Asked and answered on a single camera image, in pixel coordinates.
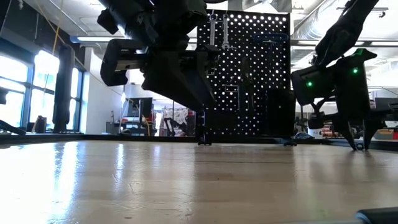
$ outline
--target black pegboard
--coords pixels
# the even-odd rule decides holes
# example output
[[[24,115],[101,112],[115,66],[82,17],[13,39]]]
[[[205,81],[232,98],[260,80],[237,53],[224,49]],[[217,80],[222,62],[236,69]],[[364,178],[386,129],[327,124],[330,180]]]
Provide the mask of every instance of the black pegboard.
[[[264,130],[264,122],[270,120],[268,111],[272,111],[268,108],[277,105],[264,107],[264,93],[269,89],[290,90],[290,15],[208,11],[210,14],[218,16],[215,45],[219,49],[223,43],[223,15],[229,16],[228,41],[234,49],[222,50],[214,74],[208,75],[216,106],[205,110],[207,131],[215,136],[268,134]],[[267,39],[256,42],[255,35],[266,35]],[[210,44],[210,22],[198,26],[197,38],[198,44]],[[238,93],[232,91],[241,82],[243,57],[249,58],[254,84],[255,110],[251,114],[247,107],[238,111]]]

